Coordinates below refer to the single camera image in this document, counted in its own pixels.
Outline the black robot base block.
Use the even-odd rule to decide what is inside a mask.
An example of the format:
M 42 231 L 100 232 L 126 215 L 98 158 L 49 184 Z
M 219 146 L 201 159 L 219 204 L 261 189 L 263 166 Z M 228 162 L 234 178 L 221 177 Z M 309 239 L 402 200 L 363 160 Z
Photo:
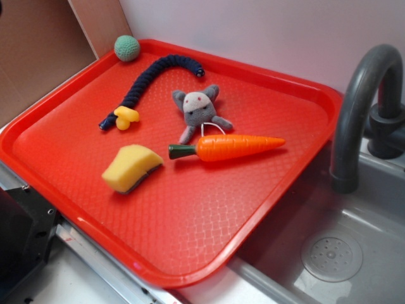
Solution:
M 1 298 L 43 268 L 59 212 L 35 189 L 1 190 Z

